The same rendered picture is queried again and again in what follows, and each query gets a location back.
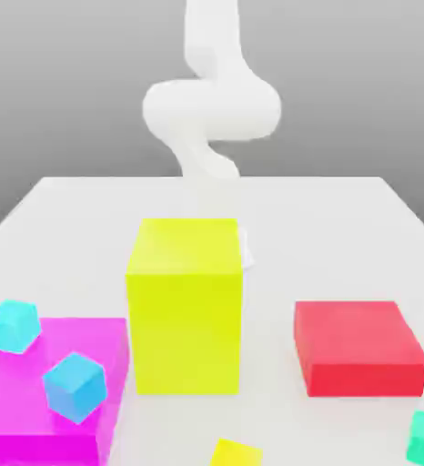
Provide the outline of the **large yellow box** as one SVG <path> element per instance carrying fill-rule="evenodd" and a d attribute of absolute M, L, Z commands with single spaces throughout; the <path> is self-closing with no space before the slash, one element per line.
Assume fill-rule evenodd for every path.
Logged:
<path fill-rule="evenodd" d="M 236 219 L 143 219 L 126 295 L 137 393 L 238 393 L 243 268 Z"/>

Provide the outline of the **large magenta box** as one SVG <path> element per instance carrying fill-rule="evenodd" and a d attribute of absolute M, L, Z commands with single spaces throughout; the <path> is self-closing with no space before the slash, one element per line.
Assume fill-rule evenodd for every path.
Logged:
<path fill-rule="evenodd" d="M 129 365 L 123 318 L 43 318 L 22 355 L 0 352 L 0 466 L 107 466 Z M 103 366 L 107 398 L 81 424 L 47 407 L 43 376 L 71 352 Z"/>

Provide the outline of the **small yellow cube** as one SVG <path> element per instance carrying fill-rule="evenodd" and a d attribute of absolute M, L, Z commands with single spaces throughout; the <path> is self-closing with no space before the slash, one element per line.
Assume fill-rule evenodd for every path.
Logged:
<path fill-rule="evenodd" d="M 262 466 L 262 458 L 260 448 L 219 439 L 209 466 Z"/>

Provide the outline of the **small blue cube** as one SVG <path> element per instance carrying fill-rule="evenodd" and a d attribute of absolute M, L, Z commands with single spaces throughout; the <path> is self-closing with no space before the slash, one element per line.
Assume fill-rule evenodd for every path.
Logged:
<path fill-rule="evenodd" d="M 48 408 L 81 424 L 106 400 L 106 373 L 95 360 L 72 352 L 43 376 Z"/>

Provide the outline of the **small cyan cube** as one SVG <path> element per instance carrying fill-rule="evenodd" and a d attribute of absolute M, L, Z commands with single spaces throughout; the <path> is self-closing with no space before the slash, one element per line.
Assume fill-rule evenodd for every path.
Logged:
<path fill-rule="evenodd" d="M 41 331 L 35 304 L 18 300 L 0 303 L 0 351 L 24 354 Z"/>

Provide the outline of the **large red box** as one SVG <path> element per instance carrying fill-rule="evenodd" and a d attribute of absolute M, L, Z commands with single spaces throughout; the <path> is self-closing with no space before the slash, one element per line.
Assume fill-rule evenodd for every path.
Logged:
<path fill-rule="evenodd" d="M 310 397 L 423 394 L 424 350 L 393 301 L 298 301 L 294 340 Z"/>

